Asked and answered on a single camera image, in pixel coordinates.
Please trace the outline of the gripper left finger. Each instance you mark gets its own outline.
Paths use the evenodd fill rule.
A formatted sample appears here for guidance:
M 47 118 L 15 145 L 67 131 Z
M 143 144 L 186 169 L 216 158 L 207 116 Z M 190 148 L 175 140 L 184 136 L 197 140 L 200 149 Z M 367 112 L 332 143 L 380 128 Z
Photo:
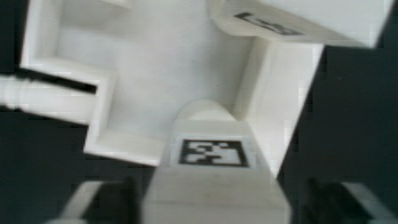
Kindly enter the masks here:
M 58 215 L 42 224 L 140 224 L 135 180 L 85 181 Z

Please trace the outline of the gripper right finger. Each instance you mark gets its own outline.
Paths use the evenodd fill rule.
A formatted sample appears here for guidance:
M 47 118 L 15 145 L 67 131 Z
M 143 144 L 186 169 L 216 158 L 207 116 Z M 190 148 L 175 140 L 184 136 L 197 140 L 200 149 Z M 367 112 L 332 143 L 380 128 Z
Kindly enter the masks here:
M 398 215 L 360 182 L 309 179 L 298 224 L 398 224 Z

